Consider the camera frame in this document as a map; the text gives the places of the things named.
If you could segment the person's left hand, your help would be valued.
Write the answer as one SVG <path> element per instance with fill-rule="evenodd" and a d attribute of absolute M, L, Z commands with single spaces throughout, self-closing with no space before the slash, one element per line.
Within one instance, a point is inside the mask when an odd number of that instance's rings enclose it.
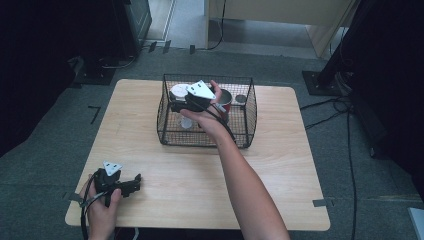
<path fill-rule="evenodd" d="M 88 221 L 87 239 L 92 232 L 114 233 L 121 198 L 121 190 L 115 189 L 111 195 L 109 207 L 106 207 L 103 200 L 99 199 L 88 208 L 87 213 L 83 215 L 83 219 Z"/>

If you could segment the person's right hand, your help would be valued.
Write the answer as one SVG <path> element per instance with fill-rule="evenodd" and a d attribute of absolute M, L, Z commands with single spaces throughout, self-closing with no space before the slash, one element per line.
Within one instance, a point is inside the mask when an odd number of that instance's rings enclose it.
<path fill-rule="evenodd" d="M 222 139 L 232 140 L 231 134 L 228 132 L 226 127 L 222 124 L 222 117 L 220 110 L 218 109 L 217 102 L 221 95 L 221 89 L 218 84 L 214 81 L 210 81 L 211 86 L 214 89 L 216 98 L 210 101 L 208 108 L 202 112 L 192 112 L 187 109 L 182 109 L 180 113 L 197 122 L 209 138 L 216 144 L 219 145 Z"/>

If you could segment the dark cabinet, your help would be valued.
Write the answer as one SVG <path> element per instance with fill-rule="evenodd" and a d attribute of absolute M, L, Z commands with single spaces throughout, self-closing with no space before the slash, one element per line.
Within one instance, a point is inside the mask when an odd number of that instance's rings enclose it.
<path fill-rule="evenodd" d="M 113 0 L 122 58 L 137 57 L 152 17 L 148 0 Z"/>

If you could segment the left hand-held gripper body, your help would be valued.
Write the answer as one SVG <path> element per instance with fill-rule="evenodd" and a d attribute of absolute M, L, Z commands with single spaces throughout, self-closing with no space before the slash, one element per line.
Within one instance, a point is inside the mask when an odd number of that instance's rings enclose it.
<path fill-rule="evenodd" d="M 94 173 L 96 192 L 103 194 L 106 207 L 110 206 L 111 195 L 115 189 L 120 189 L 123 197 L 128 197 L 131 194 L 131 187 L 126 182 L 119 181 L 121 168 L 120 164 L 104 161 L 103 167 Z"/>

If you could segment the black wire basket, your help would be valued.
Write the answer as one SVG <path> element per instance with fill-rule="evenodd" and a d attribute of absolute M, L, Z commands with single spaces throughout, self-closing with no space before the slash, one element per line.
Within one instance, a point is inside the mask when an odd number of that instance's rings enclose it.
<path fill-rule="evenodd" d="M 181 114 L 171 111 L 170 89 L 176 84 L 193 84 L 203 80 L 212 88 L 210 81 L 214 80 L 221 89 L 232 94 L 232 104 L 227 125 L 234 135 L 239 148 L 248 148 L 253 140 L 257 123 L 257 102 L 254 82 L 251 77 L 231 77 L 215 75 L 164 74 L 162 81 L 162 97 L 157 114 L 157 133 L 163 145 L 213 147 L 214 143 L 208 138 L 201 127 L 193 121 L 190 129 L 179 125 Z M 237 95 L 246 95 L 246 103 L 237 103 Z"/>

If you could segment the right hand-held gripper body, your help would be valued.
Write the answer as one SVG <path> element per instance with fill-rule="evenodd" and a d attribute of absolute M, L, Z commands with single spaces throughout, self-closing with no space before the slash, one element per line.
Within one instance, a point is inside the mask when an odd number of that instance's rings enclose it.
<path fill-rule="evenodd" d="M 188 95 L 185 97 L 184 102 L 173 102 L 183 103 L 187 107 L 185 109 L 193 112 L 202 112 L 210 104 L 211 100 L 216 98 L 214 92 L 204 83 L 203 80 L 199 80 L 193 84 L 188 84 Z"/>

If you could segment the black stand base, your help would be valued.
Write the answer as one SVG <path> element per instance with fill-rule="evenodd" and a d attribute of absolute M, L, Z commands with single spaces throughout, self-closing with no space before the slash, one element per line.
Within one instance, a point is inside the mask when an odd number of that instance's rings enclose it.
<path fill-rule="evenodd" d="M 96 57 L 77 56 L 68 60 L 68 64 L 75 73 L 74 86 L 104 85 L 109 86 L 115 69 L 105 66 Z"/>

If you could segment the clear plastic cup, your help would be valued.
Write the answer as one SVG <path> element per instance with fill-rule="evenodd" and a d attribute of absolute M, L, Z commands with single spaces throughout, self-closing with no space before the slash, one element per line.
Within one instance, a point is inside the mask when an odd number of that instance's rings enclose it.
<path fill-rule="evenodd" d="M 180 118 L 179 118 L 179 125 L 183 129 L 187 130 L 187 129 L 190 129 L 193 126 L 193 121 L 190 118 L 187 118 L 187 117 L 181 115 Z"/>

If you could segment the black curtain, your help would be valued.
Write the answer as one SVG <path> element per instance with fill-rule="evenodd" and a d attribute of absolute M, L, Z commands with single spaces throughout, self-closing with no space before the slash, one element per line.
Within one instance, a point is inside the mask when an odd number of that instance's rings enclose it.
<path fill-rule="evenodd" d="M 24 142 L 74 80 L 96 66 L 108 0 L 0 0 L 0 157 Z"/>
<path fill-rule="evenodd" d="M 424 0 L 362 0 L 342 44 L 349 86 L 379 150 L 410 174 L 424 201 Z"/>

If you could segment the beige cabinet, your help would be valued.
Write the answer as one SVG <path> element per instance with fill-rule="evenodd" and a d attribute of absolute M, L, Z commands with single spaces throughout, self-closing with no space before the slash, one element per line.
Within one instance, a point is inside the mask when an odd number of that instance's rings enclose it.
<path fill-rule="evenodd" d="M 206 40 L 209 20 L 224 18 L 305 25 L 318 57 L 340 27 L 348 26 L 360 0 L 204 0 Z"/>

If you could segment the white flat object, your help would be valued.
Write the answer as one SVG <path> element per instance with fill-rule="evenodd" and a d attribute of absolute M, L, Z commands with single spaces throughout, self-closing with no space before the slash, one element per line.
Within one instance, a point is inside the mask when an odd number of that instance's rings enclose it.
<path fill-rule="evenodd" d="M 411 221 L 418 240 L 424 240 L 424 209 L 409 208 Z"/>

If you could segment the black stand with base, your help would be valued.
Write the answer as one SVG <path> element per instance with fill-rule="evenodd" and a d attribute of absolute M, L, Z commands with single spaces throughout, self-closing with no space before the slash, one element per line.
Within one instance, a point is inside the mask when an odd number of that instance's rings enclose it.
<path fill-rule="evenodd" d="M 348 80 L 352 76 L 351 69 L 354 62 L 351 58 L 343 55 L 345 39 L 345 33 L 342 33 L 339 45 L 321 71 L 302 72 L 304 83 L 310 95 L 348 96 L 352 92 Z"/>

